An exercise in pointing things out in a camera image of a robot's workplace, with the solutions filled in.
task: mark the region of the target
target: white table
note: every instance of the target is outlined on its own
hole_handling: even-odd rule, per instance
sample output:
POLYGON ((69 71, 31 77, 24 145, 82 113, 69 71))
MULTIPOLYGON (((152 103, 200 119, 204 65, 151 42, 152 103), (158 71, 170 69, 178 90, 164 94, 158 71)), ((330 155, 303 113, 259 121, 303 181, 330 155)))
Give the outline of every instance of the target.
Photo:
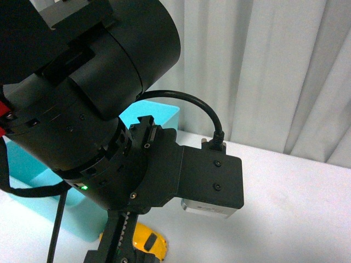
MULTIPOLYGON (((202 137, 180 131, 178 143, 202 137)), ((166 263, 351 262, 351 169, 230 142, 227 154, 242 159, 245 195, 229 219, 187 213, 177 198, 139 217, 168 240, 166 263)), ((46 262, 52 226, 1 192, 0 262, 46 262)), ((55 262, 97 246, 61 230, 55 262)))

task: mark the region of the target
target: cable connector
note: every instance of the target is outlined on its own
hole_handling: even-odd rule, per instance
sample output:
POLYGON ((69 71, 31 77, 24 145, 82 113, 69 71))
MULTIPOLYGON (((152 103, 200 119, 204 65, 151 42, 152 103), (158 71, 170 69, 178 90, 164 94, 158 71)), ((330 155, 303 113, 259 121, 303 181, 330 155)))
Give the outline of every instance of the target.
POLYGON ((201 148, 206 150, 218 151, 225 154, 226 152, 226 144, 224 141, 224 132, 221 131, 220 133, 214 132, 213 139, 209 142, 206 139, 202 139, 201 141, 201 148))

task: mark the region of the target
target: red part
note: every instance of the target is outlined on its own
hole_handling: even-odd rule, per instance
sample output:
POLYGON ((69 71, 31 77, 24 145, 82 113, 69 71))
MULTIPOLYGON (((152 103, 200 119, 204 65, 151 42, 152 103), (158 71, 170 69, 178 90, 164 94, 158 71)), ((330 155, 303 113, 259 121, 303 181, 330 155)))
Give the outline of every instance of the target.
POLYGON ((4 136, 6 134, 6 131, 0 127, 0 137, 4 136))
POLYGON ((5 115, 10 111, 10 108, 6 106, 2 101, 0 101, 0 117, 5 115))

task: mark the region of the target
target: black housing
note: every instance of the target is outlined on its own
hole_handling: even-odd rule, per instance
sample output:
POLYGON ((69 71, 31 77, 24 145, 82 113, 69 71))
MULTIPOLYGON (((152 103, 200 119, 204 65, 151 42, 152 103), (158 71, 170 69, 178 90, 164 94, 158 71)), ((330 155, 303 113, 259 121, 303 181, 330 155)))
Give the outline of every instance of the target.
POLYGON ((147 160, 118 116, 177 62, 172 18, 157 0, 60 1, 42 16, 29 1, 3 2, 0 84, 21 82, 3 86, 12 111, 0 127, 71 185, 88 182, 102 207, 121 208, 147 160))

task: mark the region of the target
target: black strap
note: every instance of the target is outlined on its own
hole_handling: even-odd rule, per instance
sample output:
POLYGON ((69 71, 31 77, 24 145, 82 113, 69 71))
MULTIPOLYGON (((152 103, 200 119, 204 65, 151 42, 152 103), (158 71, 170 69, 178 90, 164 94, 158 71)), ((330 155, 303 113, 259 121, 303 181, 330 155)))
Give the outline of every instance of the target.
POLYGON ((56 185, 41 186, 34 188, 12 188, 10 186, 9 164, 7 157, 7 147, 4 139, 0 139, 0 189, 21 197, 48 197, 58 196, 68 191, 71 186, 65 181, 56 185))

